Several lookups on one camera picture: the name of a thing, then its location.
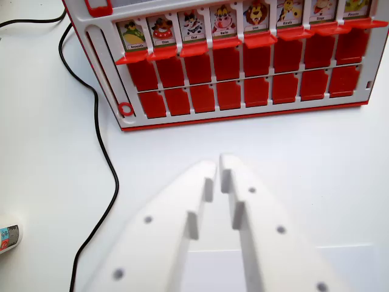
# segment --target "red circular ring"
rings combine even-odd
[[[130,108],[131,111],[130,111],[129,113],[127,113],[127,112],[123,109],[124,106],[128,106],[128,107]],[[119,104],[119,112],[120,112],[123,116],[128,117],[128,116],[132,116],[132,115],[134,114],[134,109],[133,109],[133,106],[132,106],[129,102],[122,102],[122,103]]]

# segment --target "small bottle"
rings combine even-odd
[[[11,215],[0,215],[0,254],[17,246],[22,237],[20,221]]]

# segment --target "black cable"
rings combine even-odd
[[[63,10],[61,16],[53,19],[13,19],[13,20],[8,20],[4,23],[0,23],[0,28],[13,23],[55,23],[57,21],[61,21],[62,19],[64,19],[65,15],[66,15],[66,9]]]
[[[96,226],[93,228],[91,234],[89,234],[89,236],[87,237],[87,239],[84,241],[84,243],[80,246],[80,248],[78,249],[75,257],[74,257],[74,262],[73,262],[73,270],[72,270],[72,278],[71,278],[71,286],[70,286],[70,289],[69,291],[70,292],[73,292],[74,290],[74,284],[75,284],[75,275],[77,273],[77,263],[78,263],[78,258],[80,257],[80,254],[82,253],[82,251],[84,250],[85,246],[91,241],[92,237],[95,235],[95,233],[97,232],[97,230],[99,229],[99,227],[102,225],[102,223],[104,222],[105,218],[107,217],[109,211],[112,209],[112,206],[114,205],[115,203],[115,200],[117,198],[117,194],[119,192],[119,179],[117,177],[117,174],[116,174],[116,171],[115,171],[115,168],[114,166],[112,165],[112,162],[111,160],[109,159],[109,156],[107,154],[107,151],[105,150],[105,146],[104,146],[104,143],[103,143],[103,139],[102,139],[102,136],[100,134],[100,127],[98,125],[98,95],[97,95],[97,92],[96,90],[89,84],[85,83],[79,76],[75,75],[75,73],[72,71],[72,69],[69,67],[69,65],[66,63],[66,60],[65,58],[63,57],[63,52],[62,52],[62,45],[63,45],[63,42],[66,38],[66,35],[69,33],[70,29],[72,28],[72,24],[70,23],[69,26],[66,28],[65,32],[63,33],[62,37],[61,37],[61,40],[60,40],[60,43],[58,45],[58,51],[60,53],[60,57],[61,57],[61,60],[62,60],[62,63],[65,65],[66,69],[69,71],[69,73],[71,74],[71,76],[73,76],[75,79],[77,79],[78,82],[80,82],[83,86],[87,87],[88,89],[90,89],[92,92],[93,92],[93,95],[95,97],[95,106],[94,106],[94,118],[95,118],[95,130],[96,130],[96,136],[97,136],[97,140],[98,140],[98,143],[100,144],[100,148],[102,149],[102,152],[104,154],[104,157],[105,157],[105,160],[107,161],[107,164],[109,166],[109,169],[111,169],[111,172],[112,172],[112,175],[115,179],[115,192],[114,192],[114,195],[112,197],[112,200],[111,202],[109,203],[107,209],[105,210],[103,216],[100,218],[100,220],[97,222]]]

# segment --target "cartoon dog card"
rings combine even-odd
[[[167,19],[165,15],[147,17],[147,23],[155,47],[169,46],[176,43],[173,22]]]
[[[312,0],[309,23],[323,23],[335,20],[337,0]]]
[[[192,43],[206,39],[204,17],[198,14],[197,10],[181,11],[177,15],[183,43]]]
[[[277,0],[277,27],[299,26],[303,20],[304,0]]]
[[[346,0],[343,19],[363,18],[369,15],[371,0]]]
[[[243,2],[244,33],[267,30],[269,28],[269,8],[263,0]]]
[[[116,23],[120,38],[126,52],[147,49],[145,36],[141,26],[130,19]]]
[[[236,10],[229,5],[217,5],[209,8],[213,38],[233,37],[236,35]]]

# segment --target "white table surface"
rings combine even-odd
[[[62,9],[61,1],[0,0],[0,22]],[[68,23],[0,29],[0,214],[24,223],[21,244],[0,256],[1,291],[67,291],[74,255],[114,191],[92,93],[58,56]],[[77,291],[131,214],[189,165],[225,152],[252,166],[315,245],[374,244],[389,291],[389,50],[367,106],[133,133],[120,131],[73,32],[64,54],[98,88],[102,135],[120,179],[117,202],[81,257]],[[239,249],[239,238],[216,190],[191,250],[223,249]]]

